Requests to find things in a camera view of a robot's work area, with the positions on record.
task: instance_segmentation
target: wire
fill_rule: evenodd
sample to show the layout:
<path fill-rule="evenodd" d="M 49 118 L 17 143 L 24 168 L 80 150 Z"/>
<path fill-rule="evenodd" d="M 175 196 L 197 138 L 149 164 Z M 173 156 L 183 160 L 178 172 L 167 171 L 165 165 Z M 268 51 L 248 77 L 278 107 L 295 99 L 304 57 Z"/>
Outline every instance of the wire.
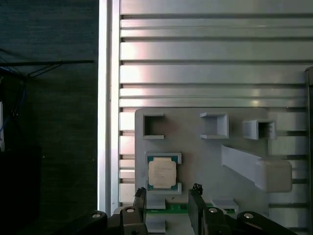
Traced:
<path fill-rule="evenodd" d="M 23 92 L 22 92 L 22 96 L 14 110 L 15 114 L 17 114 L 17 111 L 18 111 L 18 108 L 24 103 L 25 101 L 25 98 L 26 98 L 26 88 L 25 88 L 25 85 L 23 86 Z M 5 126 L 7 125 L 8 121 L 9 121 L 9 118 L 10 118 L 10 115 L 8 115 L 5 120 L 4 120 L 4 123 L 2 125 L 2 127 L 0 128 L 0 135 L 2 133 L 2 131 L 4 130 Z"/>
<path fill-rule="evenodd" d="M 8 62 L 6 59 L 4 59 L 2 56 L 0 56 L 0 59 L 3 60 L 3 61 L 6 62 L 6 63 L 9 63 L 9 62 Z M 16 67 L 12 66 L 12 68 L 14 68 L 16 72 L 22 74 L 22 72 L 19 71 Z"/>
<path fill-rule="evenodd" d="M 2 141 L 2 139 L 1 139 L 1 133 L 2 133 L 2 131 L 4 130 L 6 124 L 8 123 L 9 117 L 10 117 L 10 116 L 7 116 L 7 117 L 6 117 L 6 119 L 4 120 L 4 123 L 3 123 L 2 127 L 0 128 L 0 141 Z"/>

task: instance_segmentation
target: black cable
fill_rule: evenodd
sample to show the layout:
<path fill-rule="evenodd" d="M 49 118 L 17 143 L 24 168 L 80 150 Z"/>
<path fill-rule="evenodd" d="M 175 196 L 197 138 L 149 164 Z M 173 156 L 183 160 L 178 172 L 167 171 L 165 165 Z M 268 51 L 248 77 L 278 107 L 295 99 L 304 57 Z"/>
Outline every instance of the black cable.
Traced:
<path fill-rule="evenodd" d="M 42 74 L 44 74 L 44 73 L 46 73 L 46 72 L 49 72 L 49 71 L 51 71 L 51 70 L 54 70 L 54 69 L 56 69 L 56 68 L 58 68 L 58 67 L 60 67 L 60 66 L 61 66 L 61 65 L 56 65 L 56 66 L 50 68 L 49 70 L 43 71 L 43 72 L 41 72 L 41 73 L 39 73 L 39 74 L 37 74 L 37 75 L 35 75 L 35 76 L 31 76 L 31 78 L 38 77 L 39 75 L 42 75 Z"/>
<path fill-rule="evenodd" d="M 32 75 L 34 73 L 37 73 L 37 72 L 41 71 L 41 70 L 45 70 L 45 69 L 47 69 L 47 68 L 49 68 L 51 66 L 53 66 L 53 65 L 47 65 L 47 66 L 45 66 L 45 67 L 43 67 L 41 69 L 35 70 L 35 71 L 31 72 L 31 73 L 28 73 L 27 75 L 30 76 L 30 75 Z"/>

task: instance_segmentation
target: bolt head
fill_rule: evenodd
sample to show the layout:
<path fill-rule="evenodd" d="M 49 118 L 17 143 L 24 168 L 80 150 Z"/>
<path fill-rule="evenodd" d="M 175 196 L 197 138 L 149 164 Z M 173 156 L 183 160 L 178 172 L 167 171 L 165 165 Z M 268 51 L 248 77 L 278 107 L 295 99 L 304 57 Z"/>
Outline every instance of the bolt head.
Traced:
<path fill-rule="evenodd" d="M 215 209 L 215 208 L 210 208 L 210 209 L 209 209 L 209 212 L 211 212 L 211 213 L 216 213 L 216 212 L 217 212 L 217 209 Z"/>
<path fill-rule="evenodd" d="M 96 214 L 93 214 L 93 215 L 92 215 L 93 218 L 99 218 L 100 216 L 101 216 L 100 213 L 96 213 Z"/>
<path fill-rule="evenodd" d="M 251 215 L 249 213 L 246 213 L 246 214 L 244 214 L 244 217 L 247 218 L 247 219 L 252 219 L 253 215 Z"/>

